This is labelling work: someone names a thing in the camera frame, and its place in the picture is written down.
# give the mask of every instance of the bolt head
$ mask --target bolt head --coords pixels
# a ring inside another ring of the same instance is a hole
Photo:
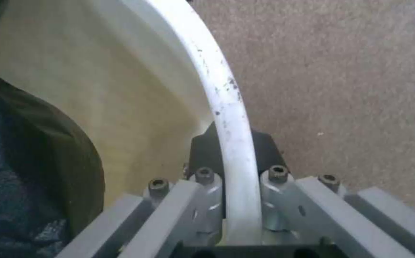
[[[338,192],[339,186],[341,184],[338,177],[334,175],[320,175],[317,177],[320,183],[323,183],[326,187],[330,188],[333,192]]]
[[[169,182],[166,178],[154,178],[150,180],[148,188],[150,196],[161,198],[168,194]]]
[[[273,183],[285,183],[289,177],[289,170],[281,165],[271,166],[268,170],[268,178]]]
[[[194,172],[194,177],[197,183],[206,186],[214,182],[214,171],[212,170],[212,168],[208,167],[198,168],[198,170]]]

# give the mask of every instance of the gray metal bar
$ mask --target gray metal bar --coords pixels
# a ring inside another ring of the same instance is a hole
[[[415,254],[415,211],[373,187],[348,195],[346,201]]]
[[[167,258],[179,242],[194,237],[207,211],[198,183],[180,180],[163,199],[119,258]]]
[[[125,194],[75,237],[57,258],[116,257],[151,212],[149,201]]]
[[[349,257],[415,257],[317,178],[290,184],[271,202],[303,237],[328,237]]]

